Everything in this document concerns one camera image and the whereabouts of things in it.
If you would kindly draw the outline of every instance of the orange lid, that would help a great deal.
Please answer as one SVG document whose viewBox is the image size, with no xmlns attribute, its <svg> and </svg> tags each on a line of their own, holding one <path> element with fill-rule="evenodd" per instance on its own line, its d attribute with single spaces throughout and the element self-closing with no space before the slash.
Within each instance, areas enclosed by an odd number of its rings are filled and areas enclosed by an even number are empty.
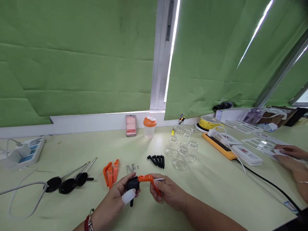
<svg viewBox="0 0 308 231">
<path fill-rule="evenodd" d="M 151 116 L 145 117 L 143 121 L 143 125 L 147 127 L 155 127 L 156 119 Z"/>
</svg>

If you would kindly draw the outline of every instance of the orange clip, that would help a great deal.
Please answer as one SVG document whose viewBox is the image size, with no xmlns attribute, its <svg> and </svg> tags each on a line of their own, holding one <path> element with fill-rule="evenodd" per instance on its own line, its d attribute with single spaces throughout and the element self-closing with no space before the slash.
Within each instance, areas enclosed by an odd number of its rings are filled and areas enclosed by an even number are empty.
<svg viewBox="0 0 308 231">
<path fill-rule="evenodd" d="M 117 159 L 115 161 L 115 165 L 113 166 L 113 183 L 116 182 L 116 178 L 118 176 L 118 164 L 119 164 L 119 160 Z"/>
<path fill-rule="evenodd" d="M 157 191 L 158 195 L 161 196 L 160 191 L 158 190 L 158 188 L 155 187 L 154 185 L 154 178 L 151 174 L 147 174 L 145 176 L 139 176 L 138 177 L 138 181 L 139 182 L 147 182 L 150 181 L 152 183 L 152 185 L 154 186 L 155 190 Z"/>
<path fill-rule="evenodd" d="M 104 177 L 105 177 L 105 181 L 106 181 L 106 185 L 108 186 L 108 179 L 107 179 L 107 176 L 106 176 L 106 171 L 107 169 L 112 165 L 112 162 L 109 162 L 109 164 L 104 167 L 104 170 L 103 170 L 103 173 L 104 173 Z"/>
<path fill-rule="evenodd" d="M 113 186 L 113 182 L 112 182 L 112 165 L 109 166 L 107 172 L 108 172 L 108 182 L 109 182 L 109 190 L 110 190 L 111 187 Z"/>
</svg>

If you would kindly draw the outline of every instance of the person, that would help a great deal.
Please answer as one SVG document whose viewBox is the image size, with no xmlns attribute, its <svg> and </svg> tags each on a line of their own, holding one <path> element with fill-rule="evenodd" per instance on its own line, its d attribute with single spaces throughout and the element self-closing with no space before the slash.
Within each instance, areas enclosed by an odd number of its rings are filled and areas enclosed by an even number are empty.
<svg viewBox="0 0 308 231">
<path fill-rule="evenodd" d="M 127 192 L 125 190 L 126 183 L 129 179 L 134 178 L 135 175 L 136 173 L 133 172 L 114 184 L 99 206 L 95 209 L 91 215 L 94 231 L 111 230 L 113 222 L 119 216 L 125 204 L 134 197 L 138 197 L 140 190 L 137 192 L 135 189 L 131 189 Z M 246 230 L 231 218 L 186 193 L 169 177 L 161 174 L 152 174 L 152 176 L 155 179 L 164 179 L 162 182 L 154 180 L 154 184 L 160 190 L 161 196 L 157 194 L 153 185 L 150 184 L 150 193 L 153 198 L 158 203 L 165 201 L 175 211 L 184 213 L 195 230 Z M 74 231 L 83 231 L 84 224 L 85 221 L 80 223 Z"/>
<path fill-rule="evenodd" d="M 308 169 L 305 164 L 291 157 L 308 160 L 308 152 L 293 145 L 276 145 L 274 148 L 280 149 L 281 153 L 288 155 L 274 155 L 274 157 L 277 158 L 283 166 L 292 171 L 297 189 L 304 201 L 308 204 Z"/>
</svg>

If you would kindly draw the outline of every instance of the black object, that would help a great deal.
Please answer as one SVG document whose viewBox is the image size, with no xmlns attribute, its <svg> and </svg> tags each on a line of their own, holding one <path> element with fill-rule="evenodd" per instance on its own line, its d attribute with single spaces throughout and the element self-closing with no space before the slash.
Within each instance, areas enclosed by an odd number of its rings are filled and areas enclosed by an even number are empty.
<svg viewBox="0 0 308 231">
<path fill-rule="evenodd" d="M 85 173 L 79 173 L 76 176 L 77 186 L 83 186 L 86 181 L 93 181 L 93 180 L 94 180 L 94 178 L 88 177 L 88 174 L 86 172 Z"/>
<path fill-rule="evenodd" d="M 156 156 L 156 157 L 157 157 L 158 162 L 159 162 L 159 165 L 158 165 L 158 166 L 159 166 L 160 168 L 162 168 L 163 166 L 162 166 L 162 164 L 161 164 L 161 159 L 160 159 L 160 156 Z"/>
<path fill-rule="evenodd" d="M 154 155 L 154 156 L 152 156 L 155 160 L 156 160 L 156 163 L 157 163 L 157 165 L 158 165 L 158 167 L 160 167 L 160 164 L 159 164 L 159 161 L 158 161 L 158 157 L 156 156 L 156 155 Z"/>
<path fill-rule="evenodd" d="M 51 193 L 57 190 L 60 187 L 61 183 L 62 183 L 62 179 L 59 176 L 51 178 L 50 180 L 47 181 L 48 186 L 47 186 L 46 192 Z"/>
<path fill-rule="evenodd" d="M 150 159 L 153 162 L 153 164 L 155 164 L 155 166 L 157 166 L 155 160 L 153 160 L 153 158 L 150 155 L 147 157 L 147 159 Z"/>
<path fill-rule="evenodd" d="M 165 157 L 161 155 L 160 158 L 161 158 L 161 163 L 163 165 L 163 168 L 165 168 Z"/>
<path fill-rule="evenodd" d="M 306 215 L 303 213 L 303 211 L 297 206 L 297 204 L 295 204 L 295 202 L 284 192 L 282 191 L 278 186 L 274 185 L 272 182 L 270 182 L 269 180 L 263 178 L 262 176 L 260 176 L 259 174 L 255 173 L 254 171 L 252 171 L 250 168 L 246 167 L 244 165 L 244 167 L 250 171 L 251 173 L 255 174 L 257 177 L 261 178 L 262 180 L 266 181 L 267 183 L 269 183 L 270 185 L 274 186 L 276 189 L 278 189 L 292 204 L 293 206 L 297 209 L 298 211 L 298 217 L 301 218 L 305 223 L 308 223 L 308 219 L 306 217 Z"/>
<path fill-rule="evenodd" d="M 214 106 L 213 111 L 217 111 L 217 110 L 221 110 L 221 109 L 228 109 L 228 108 L 232 108 L 232 107 L 233 107 L 232 102 L 223 102 L 219 105 Z"/>
<path fill-rule="evenodd" d="M 138 181 L 138 177 L 135 176 L 134 178 L 128 180 L 126 186 L 126 190 L 135 189 L 136 192 L 140 189 L 140 182 Z M 130 206 L 132 207 L 134 205 L 134 199 L 131 200 Z"/>
<path fill-rule="evenodd" d="M 71 191 L 74 190 L 74 188 L 76 188 L 77 183 L 78 182 L 74 178 L 70 178 L 70 179 L 64 181 L 59 187 L 59 193 L 61 193 L 61 194 L 70 193 Z"/>
<path fill-rule="evenodd" d="M 307 108 L 298 107 L 294 115 L 288 120 L 288 122 L 285 123 L 285 126 L 292 127 L 307 112 Z"/>
</svg>

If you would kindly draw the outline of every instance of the green curtain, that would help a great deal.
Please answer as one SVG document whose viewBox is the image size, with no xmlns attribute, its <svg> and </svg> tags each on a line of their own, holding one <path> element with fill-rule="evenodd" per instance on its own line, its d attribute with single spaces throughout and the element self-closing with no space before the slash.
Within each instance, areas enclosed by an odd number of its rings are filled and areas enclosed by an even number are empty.
<svg viewBox="0 0 308 231">
<path fill-rule="evenodd" d="M 0 49 L 0 127 L 51 124 L 49 117 L 37 115 L 24 90 L 9 69 Z"/>
<path fill-rule="evenodd" d="M 306 51 L 292 66 L 292 69 L 286 74 L 281 83 L 274 90 L 269 100 L 268 106 L 291 106 L 289 101 L 296 96 L 301 88 L 308 81 L 308 52 Z"/>
<path fill-rule="evenodd" d="M 165 120 L 211 113 L 221 100 L 253 106 L 308 28 L 302 1 L 274 1 L 243 57 L 269 3 L 181 0 Z"/>
<path fill-rule="evenodd" d="M 39 116 L 148 110 L 156 10 L 153 0 L 0 0 L 0 48 Z"/>
</svg>

